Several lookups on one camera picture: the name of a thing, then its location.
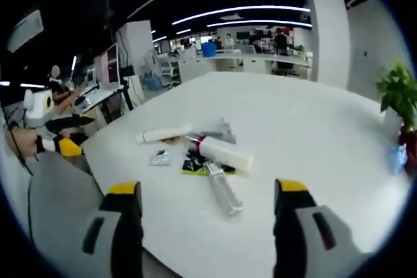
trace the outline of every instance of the potted plant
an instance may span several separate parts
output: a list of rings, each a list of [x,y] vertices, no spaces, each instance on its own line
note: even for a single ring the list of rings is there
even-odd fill
[[[385,129],[398,135],[398,143],[407,146],[406,171],[417,169],[417,132],[415,127],[417,109],[417,81],[400,62],[383,75],[377,83],[381,95],[381,112],[386,111]]]

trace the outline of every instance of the clear plastic bottle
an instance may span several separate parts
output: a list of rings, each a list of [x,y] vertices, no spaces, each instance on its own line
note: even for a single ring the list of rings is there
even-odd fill
[[[213,161],[204,163],[209,173],[210,184],[216,194],[216,198],[227,215],[236,215],[243,210],[242,201],[236,198],[235,193],[230,188],[223,169]]]

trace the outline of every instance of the green leaves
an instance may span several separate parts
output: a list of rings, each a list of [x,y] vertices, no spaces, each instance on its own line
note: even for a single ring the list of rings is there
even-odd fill
[[[417,81],[400,62],[376,84],[381,101],[381,112],[391,107],[402,119],[404,125],[414,128],[417,109]]]

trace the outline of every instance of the ceiling light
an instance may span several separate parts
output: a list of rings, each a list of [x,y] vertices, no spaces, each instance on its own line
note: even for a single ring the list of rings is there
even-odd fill
[[[71,72],[74,71],[74,69],[76,67],[76,62],[77,62],[77,56],[75,55],[74,58],[72,59]]]
[[[241,23],[259,23],[259,24],[275,23],[275,24],[291,24],[291,25],[299,25],[299,26],[312,27],[312,25],[311,24],[308,24],[308,23],[292,22],[292,21],[279,21],[279,20],[245,20],[245,21],[232,21],[232,22],[223,22],[223,23],[208,24],[207,27],[230,25],[230,24],[241,24]]]
[[[177,32],[177,35],[183,34],[183,33],[187,33],[187,32],[191,32],[191,29],[185,29],[181,32]]]
[[[152,42],[159,42],[160,40],[163,40],[163,39],[166,39],[166,38],[167,38],[167,36],[160,37],[160,38],[157,38],[157,39],[153,40]]]
[[[295,10],[295,11],[304,11],[310,12],[310,9],[307,8],[299,8],[299,7],[289,7],[289,6],[274,6],[274,5],[265,5],[265,6],[246,6],[246,7],[235,7],[235,8],[228,8],[228,9],[221,9],[216,11],[210,11],[202,14],[197,14],[196,16],[190,16],[188,18],[175,21],[172,25],[176,25],[185,21],[189,21],[196,18],[201,18],[202,16],[209,16],[211,14],[223,13],[223,12],[230,12],[236,10],[249,10],[249,9],[282,9],[282,10]]]
[[[45,88],[43,85],[35,85],[35,84],[20,84],[20,87],[28,87],[28,88]]]

